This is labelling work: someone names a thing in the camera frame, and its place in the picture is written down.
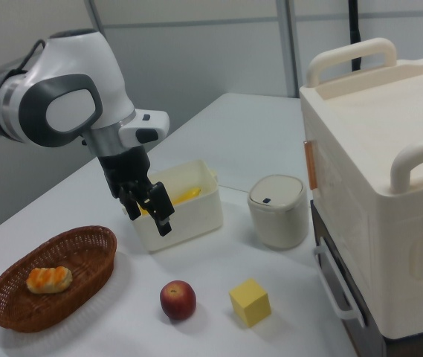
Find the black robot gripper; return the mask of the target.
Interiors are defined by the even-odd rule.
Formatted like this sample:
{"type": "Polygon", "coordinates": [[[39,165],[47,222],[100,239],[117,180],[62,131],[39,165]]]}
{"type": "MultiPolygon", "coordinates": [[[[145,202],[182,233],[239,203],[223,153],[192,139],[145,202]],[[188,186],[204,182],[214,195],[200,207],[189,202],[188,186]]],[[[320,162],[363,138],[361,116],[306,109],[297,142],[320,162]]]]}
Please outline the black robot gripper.
{"type": "Polygon", "coordinates": [[[149,157],[142,146],[119,155],[99,157],[106,181],[114,198],[119,197],[131,220],[141,215],[138,198],[145,198],[141,207],[152,217],[161,237],[171,232],[169,218],[175,212],[162,182],[151,184],[147,174],[149,157]]]}

